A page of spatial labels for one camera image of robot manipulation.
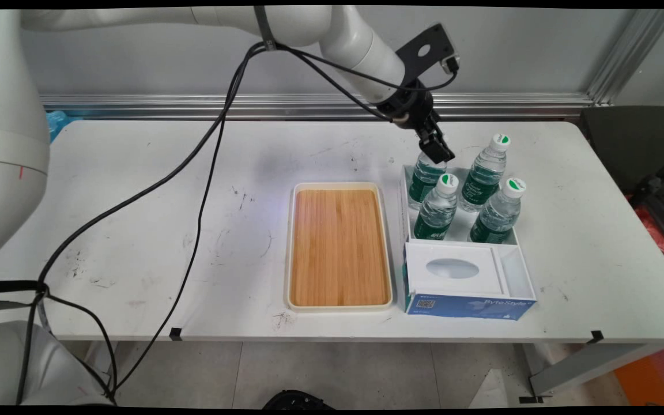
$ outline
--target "wooden tray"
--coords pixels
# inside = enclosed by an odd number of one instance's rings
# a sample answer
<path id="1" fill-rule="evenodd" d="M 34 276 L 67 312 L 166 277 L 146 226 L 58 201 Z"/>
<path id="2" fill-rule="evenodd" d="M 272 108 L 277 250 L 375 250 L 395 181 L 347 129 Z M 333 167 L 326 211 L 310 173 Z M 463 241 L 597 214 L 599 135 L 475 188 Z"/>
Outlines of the wooden tray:
<path id="1" fill-rule="evenodd" d="M 303 183 L 290 213 L 287 302 L 293 310 L 391 304 L 384 214 L 372 183 Z"/>

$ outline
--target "gray wall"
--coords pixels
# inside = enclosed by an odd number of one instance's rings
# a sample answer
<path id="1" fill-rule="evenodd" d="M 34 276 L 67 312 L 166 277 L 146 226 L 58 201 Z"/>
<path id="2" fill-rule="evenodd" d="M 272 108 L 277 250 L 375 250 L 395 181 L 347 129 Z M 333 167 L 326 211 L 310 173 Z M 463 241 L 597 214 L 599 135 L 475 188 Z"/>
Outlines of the gray wall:
<path id="1" fill-rule="evenodd" d="M 614 104 L 664 105 L 664 32 Z"/>
<path id="2" fill-rule="evenodd" d="M 585 92 L 629 10 L 360 6 L 394 48 L 440 21 L 462 58 L 443 92 Z M 74 32 L 23 31 L 44 94 L 224 94 L 254 35 L 232 28 L 146 24 Z M 319 54 L 316 46 L 305 48 Z M 441 69 L 422 77 L 433 85 Z M 259 55 L 240 94 L 335 93 L 285 52 Z"/>

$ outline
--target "white table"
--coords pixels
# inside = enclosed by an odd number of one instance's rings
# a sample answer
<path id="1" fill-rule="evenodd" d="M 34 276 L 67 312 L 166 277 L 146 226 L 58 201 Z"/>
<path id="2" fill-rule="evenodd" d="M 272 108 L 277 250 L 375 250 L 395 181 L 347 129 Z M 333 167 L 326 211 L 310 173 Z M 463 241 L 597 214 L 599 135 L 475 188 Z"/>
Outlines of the white table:
<path id="1" fill-rule="evenodd" d="M 52 145 L 42 203 L 0 251 L 0 279 L 35 279 L 66 236 L 163 177 L 208 125 L 67 126 Z M 603 341 L 533 376 L 538 394 L 570 384 L 565 376 L 585 380 L 590 370 L 588 376 L 597 376 L 664 347 L 664 257 L 574 125 L 440 128 L 456 167 L 469 167 L 492 134 L 513 138 L 506 174 L 527 182 L 519 239 L 538 300 L 519 321 L 403 312 L 398 179 L 401 165 L 419 153 L 412 131 L 378 122 L 245 121 L 227 123 L 198 255 L 159 339 L 177 327 L 185 341 L 584 344 L 600 330 Z M 112 339 L 150 339 L 168 313 L 193 249 L 215 142 L 174 180 L 74 241 L 48 274 L 53 294 L 99 315 Z M 284 304 L 288 202 L 295 184 L 313 181 L 371 181 L 382 189 L 396 271 L 397 299 L 389 310 L 297 314 Z M 46 307 L 60 339 L 101 339 L 84 313 L 50 300 Z M 0 321 L 26 317 L 26 310 L 0 312 Z M 610 344 L 612 352 L 604 352 Z"/>

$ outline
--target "table leg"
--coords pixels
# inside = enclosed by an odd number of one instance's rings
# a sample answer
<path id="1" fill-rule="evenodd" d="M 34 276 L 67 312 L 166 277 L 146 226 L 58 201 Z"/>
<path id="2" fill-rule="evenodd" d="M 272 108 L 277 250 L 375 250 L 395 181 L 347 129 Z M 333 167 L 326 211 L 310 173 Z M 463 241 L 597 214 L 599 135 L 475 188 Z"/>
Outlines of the table leg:
<path id="1" fill-rule="evenodd" d="M 116 341 L 111 342 L 111 347 L 115 352 L 117 344 Z M 102 376 L 104 382 L 109 383 L 111 380 L 111 358 L 105 341 L 92 341 L 89 351 L 86 352 L 84 362 L 92 366 Z"/>
<path id="2" fill-rule="evenodd" d="M 550 396 L 664 349 L 664 344 L 588 344 L 529 380 L 535 396 Z"/>

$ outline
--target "qr code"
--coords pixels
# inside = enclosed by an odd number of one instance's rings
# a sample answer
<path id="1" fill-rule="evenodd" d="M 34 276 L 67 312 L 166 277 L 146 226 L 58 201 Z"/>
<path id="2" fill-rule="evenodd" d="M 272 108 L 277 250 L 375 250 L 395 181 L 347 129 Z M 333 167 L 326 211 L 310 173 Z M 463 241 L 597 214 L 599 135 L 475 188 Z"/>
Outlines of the qr code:
<path id="1" fill-rule="evenodd" d="M 434 306 L 435 306 L 435 301 L 434 300 L 419 300 L 419 301 L 417 301 L 417 307 L 421 307 L 423 309 L 431 309 Z"/>

